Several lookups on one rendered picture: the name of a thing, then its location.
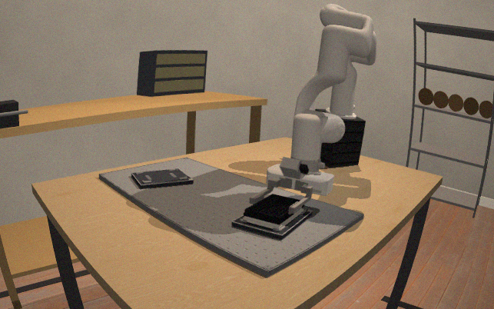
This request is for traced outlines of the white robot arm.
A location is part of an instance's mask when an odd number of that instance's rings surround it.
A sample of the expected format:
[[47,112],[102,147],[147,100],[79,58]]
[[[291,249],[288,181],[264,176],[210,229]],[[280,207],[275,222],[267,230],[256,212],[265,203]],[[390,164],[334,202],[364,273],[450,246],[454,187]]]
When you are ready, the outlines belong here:
[[[343,137],[345,124],[341,118],[356,118],[353,109],[357,73],[352,62],[373,65],[376,60],[376,34],[371,17],[328,4],[322,7],[320,20],[325,28],[317,72],[298,95],[291,157],[283,157],[279,166],[283,176],[289,178],[300,179],[302,174],[325,167],[320,159],[322,143],[335,143]],[[318,94],[331,86],[326,113],[314,111]]]

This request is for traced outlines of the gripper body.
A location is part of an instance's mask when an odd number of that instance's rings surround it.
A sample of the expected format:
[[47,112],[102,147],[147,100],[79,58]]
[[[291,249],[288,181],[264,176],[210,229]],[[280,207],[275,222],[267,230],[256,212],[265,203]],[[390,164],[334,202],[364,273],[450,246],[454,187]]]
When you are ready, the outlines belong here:
[[[266,181],[267,184],[268,184],[268,178],[269,179],[273,178],[277,180],[280,177],[288,178],[283,176],[279,166],[280,164],[276,164],[267,169],[267,181]],[[298,180],[298,181],[307,182],[308,183],[307,186],[313,186],[312,194],[326,196],[333,190],[334,175],[320,172],[319,170],[308,172],[308,174],[302,174],[300,179],[296,179],[296,178],[289,178],[289,179],[292,179],[291,189],[295,188],[295,182],[296,180]]]

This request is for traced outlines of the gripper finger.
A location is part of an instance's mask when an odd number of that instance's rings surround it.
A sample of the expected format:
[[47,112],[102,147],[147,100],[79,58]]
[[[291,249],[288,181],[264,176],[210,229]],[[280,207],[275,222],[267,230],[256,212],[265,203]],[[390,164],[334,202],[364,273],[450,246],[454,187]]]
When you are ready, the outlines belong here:
[[261,201],[264,199],[264,196],[269,194],[270,192],[273,191],[274,187],[282,187],[282,188],[289,188],[291,189],[292,186],[292,179],[289,178],[282,178],[280,177],[278,180],[270,178],[268,180],[268,186],[267,189],[253,195],[250,197],[250,204],[256,204],[257,202]]
[[304,204],[306,204],[312,197],[312,192],[313,192],[313,187],[307,186],[308,183],[304,181],[298,181],[296,180],[295,182],[295,189],[296,191],[300,191],[300,193],[306,194],[306,197],[300,200],[299,202],[295,202],[291,206],[289,206],[289,211],[288,214],[295,214],[298,212]]

